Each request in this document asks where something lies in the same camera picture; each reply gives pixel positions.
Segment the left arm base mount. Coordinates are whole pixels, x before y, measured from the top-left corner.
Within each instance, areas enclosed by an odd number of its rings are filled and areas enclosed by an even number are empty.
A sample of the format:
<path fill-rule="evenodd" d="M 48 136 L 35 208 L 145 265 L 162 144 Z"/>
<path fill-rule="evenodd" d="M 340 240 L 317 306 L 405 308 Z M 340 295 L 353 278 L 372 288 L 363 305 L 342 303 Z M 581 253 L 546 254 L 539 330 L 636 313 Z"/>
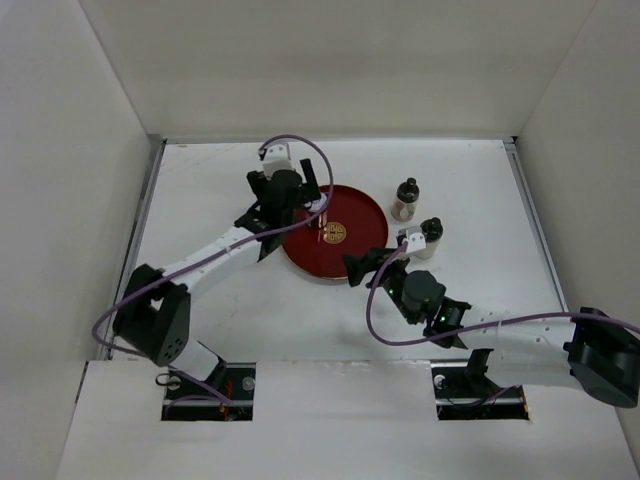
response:
<path fill-rule="evenodd" d="M 213 393 L 175 371 L 160 373 L 155 384 L 164 390 L 161 420 L 168 422 L 244 422 L 253 419 L 257 367 L 255 363 L 230 363 L 212 388 Z"/>

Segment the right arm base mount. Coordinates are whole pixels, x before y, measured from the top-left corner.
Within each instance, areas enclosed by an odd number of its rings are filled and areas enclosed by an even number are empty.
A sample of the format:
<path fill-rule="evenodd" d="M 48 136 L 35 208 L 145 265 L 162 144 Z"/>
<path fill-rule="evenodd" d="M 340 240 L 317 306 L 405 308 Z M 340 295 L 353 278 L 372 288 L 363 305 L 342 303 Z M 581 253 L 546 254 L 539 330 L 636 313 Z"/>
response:
<path fill-rule="evenodd" d="M 489 351 L 466 360 L 431 363 L 436 414 L 440 421 L 528 420 L 521 386 L 499 387 L 486 377 Z"/>

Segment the brown spice bottle black cap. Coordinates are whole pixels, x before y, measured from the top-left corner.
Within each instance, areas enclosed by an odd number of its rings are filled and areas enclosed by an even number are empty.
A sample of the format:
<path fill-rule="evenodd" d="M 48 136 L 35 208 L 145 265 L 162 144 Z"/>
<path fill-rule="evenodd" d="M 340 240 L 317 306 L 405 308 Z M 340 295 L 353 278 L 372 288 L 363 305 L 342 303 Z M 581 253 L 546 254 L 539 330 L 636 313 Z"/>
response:
<path fill-rule="evenodd" d="M 417 180 L 408 177 L 396 189 L 395 199 L 391 206 L 392 217 L 399 222 L 410 221 L 415 214 L 419 196 L 420 189 Z"/>

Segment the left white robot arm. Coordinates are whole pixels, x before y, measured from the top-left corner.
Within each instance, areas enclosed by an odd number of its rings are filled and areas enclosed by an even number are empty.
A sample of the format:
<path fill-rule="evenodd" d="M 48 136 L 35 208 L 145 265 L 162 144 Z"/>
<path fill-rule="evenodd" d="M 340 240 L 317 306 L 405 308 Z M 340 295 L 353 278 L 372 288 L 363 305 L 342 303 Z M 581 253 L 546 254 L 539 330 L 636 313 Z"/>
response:
<path fill-rule="evenodd" d="M 247 174 L 256 202 L 213 243 L 165 268 L 137 267 L 118 309 L 114 334 L 158 367 L 182 372 L 197 394 L 214 398 L 224 387 L 226 362 L 191 334 L 196 300 L 235 272 L 277 250 L 300 212 L 322 198 L 309 159 Z"/>

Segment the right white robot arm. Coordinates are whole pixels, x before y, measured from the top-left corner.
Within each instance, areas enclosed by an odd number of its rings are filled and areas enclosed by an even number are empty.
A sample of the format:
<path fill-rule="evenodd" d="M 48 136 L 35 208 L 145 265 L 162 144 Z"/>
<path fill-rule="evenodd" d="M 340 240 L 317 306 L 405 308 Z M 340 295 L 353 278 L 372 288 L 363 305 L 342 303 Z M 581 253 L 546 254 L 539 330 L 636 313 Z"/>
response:
<path fill-rule="evenodd" d="M 429 271 L 408 271 L 403 247 L 342 261 L 350 286 L 370 274 L 369 292 L 383 290 L 408 324 L 422 326 L 412 345 L 469 352 L 463 380 L 475 395 L 539 385 L 580 390 L 618 408 L 639 404 L 639 329 L 626 321 L 586 307 L 520 317 L 484 310 L 448 297 Z"/>

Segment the round red lacquer tray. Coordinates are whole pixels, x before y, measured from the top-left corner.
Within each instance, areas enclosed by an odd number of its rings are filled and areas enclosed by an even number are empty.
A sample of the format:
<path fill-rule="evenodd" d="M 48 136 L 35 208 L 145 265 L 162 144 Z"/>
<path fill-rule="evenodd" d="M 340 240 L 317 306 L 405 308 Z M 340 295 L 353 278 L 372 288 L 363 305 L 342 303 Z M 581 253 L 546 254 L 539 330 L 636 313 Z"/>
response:
<path fill-rule="evenodd" d="M 387 244 L 385 213 L 373 198 L 356 188 L 336 185 L 323 220 L 323 228 L 301 227 L 283 244 L 288 259 L 311 276 L 345 279 L 343 256 L 361 257 Z"/>

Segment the white spice bottle black cap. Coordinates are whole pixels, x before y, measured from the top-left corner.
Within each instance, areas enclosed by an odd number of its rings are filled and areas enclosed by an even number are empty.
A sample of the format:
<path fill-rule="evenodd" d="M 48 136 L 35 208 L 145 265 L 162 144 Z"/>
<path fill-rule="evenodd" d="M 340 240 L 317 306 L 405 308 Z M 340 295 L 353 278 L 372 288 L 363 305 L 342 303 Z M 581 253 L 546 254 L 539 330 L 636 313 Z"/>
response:
<path fill-rule="evenodd" d="M 415 252 L 414 256 L 422 260 L 428 260 L 435 254 L 443 236 L 444 228 L 439 217 L 432 217 L 424 220 L 420 224 L 420 228 L 423 236 L 425 237 L 426 247 Z"/>

